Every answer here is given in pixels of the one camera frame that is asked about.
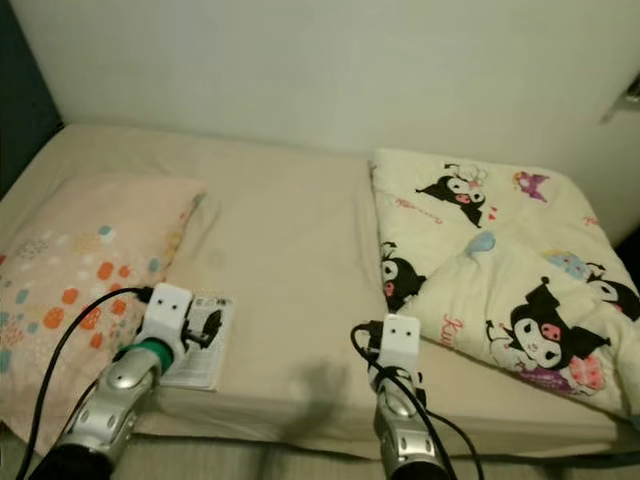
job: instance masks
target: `dark wall panel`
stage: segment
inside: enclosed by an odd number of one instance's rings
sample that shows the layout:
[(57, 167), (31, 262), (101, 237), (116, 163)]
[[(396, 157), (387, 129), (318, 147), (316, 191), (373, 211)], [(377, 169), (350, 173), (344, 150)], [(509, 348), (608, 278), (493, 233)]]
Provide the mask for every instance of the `dark wall panel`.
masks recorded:
[(0, 0), (0, 198), (61, 128), (8, 0)]

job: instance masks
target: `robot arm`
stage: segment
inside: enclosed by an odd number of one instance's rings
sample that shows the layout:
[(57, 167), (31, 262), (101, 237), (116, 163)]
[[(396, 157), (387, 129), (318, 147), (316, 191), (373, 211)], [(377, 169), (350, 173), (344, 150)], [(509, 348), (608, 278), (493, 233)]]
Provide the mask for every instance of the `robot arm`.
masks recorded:
[(110, 478), (162, 374), (184, 358), (188, 341), (207, 348), (220, 327), (213, 313), (203, 332), (190, 330), (186, 317), (192, 300), (188, 290), (164, 283), (155, 287), (135, 343), (102, 371), (31, 479)]
[[(417, 319), (388, 315), (382, 325), (377, 363), (420, 399), (424, 392), (416, 388), (420, 346)], [(369, 345), (376, 350), (377, 345)], [(440, 452), (420, 418), (415, 405), (387, 376), (369, 367), (369, 383), (377, 395), (374, 430), (380, 439), (380, 452), (387, 479), (447, 480)]]

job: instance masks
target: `paper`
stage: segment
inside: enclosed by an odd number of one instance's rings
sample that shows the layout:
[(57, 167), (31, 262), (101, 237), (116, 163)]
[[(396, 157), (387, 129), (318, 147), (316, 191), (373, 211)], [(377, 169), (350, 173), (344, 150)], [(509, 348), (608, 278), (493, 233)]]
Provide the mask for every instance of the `paper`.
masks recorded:
[(172, 365), (160, 379), (160, 384), (168, 387), (196, 388), (215, 390), (220, 378), (226, 344), (229, 340), (229, 328), (233, 319), (234, 305), (228, 298), (215, 296), (197, 296), (191, 305), (187, 320), (189, 328), (202, 331), (204, 324), (213, 312), (222, 312), (222, 325), (211, 345), (201, 349), (192, 342), (182, 362)]

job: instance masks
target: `black wire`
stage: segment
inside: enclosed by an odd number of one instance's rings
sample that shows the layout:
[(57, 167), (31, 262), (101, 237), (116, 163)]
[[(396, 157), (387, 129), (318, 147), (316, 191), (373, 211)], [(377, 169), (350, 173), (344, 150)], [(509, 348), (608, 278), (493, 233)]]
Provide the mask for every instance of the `black wire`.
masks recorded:
[(56, 366), (56, 362), (58, 361), (58, 357), (62, 352), (62, 347), (69, 340), (69, 337), (75, 330), (75, 328), (80, 325), (82, 320), (97, 306), (101, 303), (109, 300), (112, 297), (121, 295), (123, 293), (142, 293), (143, 289), (141, 288), (120, 288), (118, 290), (114, 290), (113, 292), (109, 292), (106, 295), (103, 295), (87, 308), (85, 308), (80, 315), (76, 317), (76, 319), (69, 325), (67, 330), (64, 332), (58, 344), (56, 345), (53, 354), (51, 355), (51, 360), (49, 360), (49, 366), (47, 367), (47, 371), (44, 374), (44, 378), (42, 379), (42, 384), (40, 385), (40, 391), (38, 392), (38, 398), (36, 399), (36, 406), (33, 411), (33, 420), (31, 423), (31, 432), (29, 433), (29, 441), (27, 442), (27, 447), (24, 452), (24, 456), (22, 457), (22, 464), (20, 465), (20, 469), (18, 470), (18, 475), (16, 480), (24, 480), (27, 475), (27, 471), (29, 470), (29, 464), (31, 463), (31, 458), (33, 457), (33, 452), (36, 447), (36, 440), (38, 438), (38, 430), (40, 428), (40, 417), (42, 416), (42, 407), (44, 406), (44, 399), (47, 394), (47, 388), (49, 388), (49, 382), (51, 381), (51, 376), (53, 375), (53, 369)]
[(478, 455), (478, 451), (476, 450), (475, 446), (473, 445), (473, 442), (468, 437), (468, 435), (460, 427), (458, 427), (455, 423), (453, 423), (451, 420), (427, 410), (427, 408), (424, 407), (418, 401), (416, 396), (404, 384), (402, 384), (402, 382), (400, 382), (395, 377), (395, 375), (391, 375), (387, 369), (382, 367), (377, 361), (375, 361), (372, 357), (370, 357), (367, 354), (367, 352), (364, 350), (364, 348), (362, 348), (358, 344), (358, 341), (356, 339), (356, 333), (359, 332), (359, 331), (368, 332), (369, 331), (369, 326), (367, 324), (361, 324), (361, 325), (357, 325), (356, 327), (354, 327), (351, 330), (351, 343), (353, 344), (353, 348), (355, 348), (355, 350), (358, 352), (358, 354), (362, 358), (364, 358), (370, 365), (372, 365), (376, 370), (378, 370), (378, 372), (380, 372), (380, 374), (383, 377), (385, 377), (385, 378), (389, 379), (391, 382), (393, 382), (394, 385), (396, 385), (402, 391), (402, 393), (404, 393), (407, 396), (407, 398), (411, 401), (413, 406), (416, 408), (416, 411), (420, 415), (420, 418), (422, 419), (422, 421), (424, 422), (425, 426), (427, 427), (427, 430), (429, 430), (430, 435), (433, 437), (433, 441), (436, 444), (436, 447), (438, 448), (438, 450), (440, 451), (440, 454), (442, 456), (442, 462), (444, 464), (444, 467), (447, 470), (447, 473), (451, 476), (452, 480), (456, 479), (455, 471), (453, 470), (453, 466), (451, 465), (451, 461), (449, 459), (449, 455), (447, 454), (447, 452), (446, 452), (446, 450), (444, 448), (444, 445), (442, 444), (442, 441), (440, 440), (440, 437), (438, 436), (438, 433), (436, 432), (435, 428), (433, 427), (433, 425), (432, 425), (431, 421), (429, 420), (428, 416), (432, 416), (436, 420), (439, 420), (442, 423), (448, 425), (449, 427), (451, 427), (456, 433), (458, 433), (462, 437), (462, 439), (465, 441), (465, 443), (469, 447), (469, 451), (471, 452), (471, 455), (473, 457), (473, 462), (474, 462), (474, 464), (476, 466), (476, 470), (478, 472), (478, 479), (479, 480), (484, 480), (484, 471), (482, 470), (482, 464), (480, 463), (480, 457)]

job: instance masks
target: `bed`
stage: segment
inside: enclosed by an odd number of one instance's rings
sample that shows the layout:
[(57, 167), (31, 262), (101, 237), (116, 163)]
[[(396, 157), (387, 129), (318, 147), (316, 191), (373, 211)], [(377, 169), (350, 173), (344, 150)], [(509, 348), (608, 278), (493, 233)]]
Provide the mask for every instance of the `bed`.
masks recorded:
[[(161, 389), (137, 430), (378, 458), (375, 398), (348, 338), (353, 325), (387, 311), (367, 159), (70, 125), (0, 203), (0, 247), (64, 178), (118, 171), (207, 183), (210, 193), (188, 225), (168, 282), (237, 304), (217, 392)], [(419, 369), (431, 409), (465, 429), (483, 455), (640, 448), (627, 423), (439, 345), (422, 343)], [(453, 432), (441, 432), (451, 455), (468, 453)]]

